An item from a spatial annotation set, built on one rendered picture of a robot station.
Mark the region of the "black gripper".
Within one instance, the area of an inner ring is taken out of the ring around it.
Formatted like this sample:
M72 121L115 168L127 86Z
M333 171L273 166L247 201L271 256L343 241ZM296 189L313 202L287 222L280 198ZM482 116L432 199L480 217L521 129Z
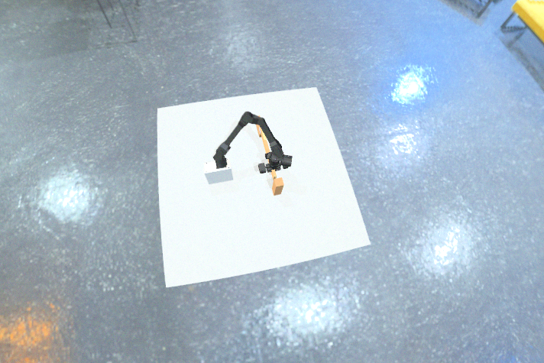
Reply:
M258 164L258 168L259 168L259 171L260 173L270 173L272 172L272 170L275 170L275 171L278 171L278 170L281 170L281 164L279 162L278 165L272 165L271 163L269 164L266 164L266 166L264 165L264 163L262 164ZM267 171L266 171L266 168L267 168ZM283 166L283 169L287 169L288 167L287 166Z

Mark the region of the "long light-wood rail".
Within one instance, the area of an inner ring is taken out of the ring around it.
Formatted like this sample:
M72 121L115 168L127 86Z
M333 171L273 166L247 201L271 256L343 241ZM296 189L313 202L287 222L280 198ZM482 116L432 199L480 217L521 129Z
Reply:
M260 125L258 125L258 126L260 127ZM260 130L261 130L261 127L260 127ZM263 140L263 143L264 143L264 149L265 149L266 153L270 152L268 144L267 144L266 136L264 135L262 130L261 130L261 137L262 137L262 140ZM273 180L277 178L275 170L272 170L271 174L272 174Z

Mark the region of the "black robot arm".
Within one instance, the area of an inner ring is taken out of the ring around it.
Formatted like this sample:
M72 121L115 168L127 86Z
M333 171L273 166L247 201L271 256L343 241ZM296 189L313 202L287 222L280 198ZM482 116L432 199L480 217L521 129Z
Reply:
M231 134L227 137L226 141L224 141L217 148L216 154L213 157L216 163L216 169L226 168L227 161L224 155L226 155L231 148L229 146L230 143L234 140L239 131L244 126L246 126L247 123L260 125L261 130L269 141L271 152L265 154L265 158L269 159L269 163L271 163L272 165L278 165L280 161L281 165L291 167L293 156L284 154L281 143L274 137L267 123L265 122L265 119L253 113L251 114L250 112L245 112L240 117L238 124L235 126Z

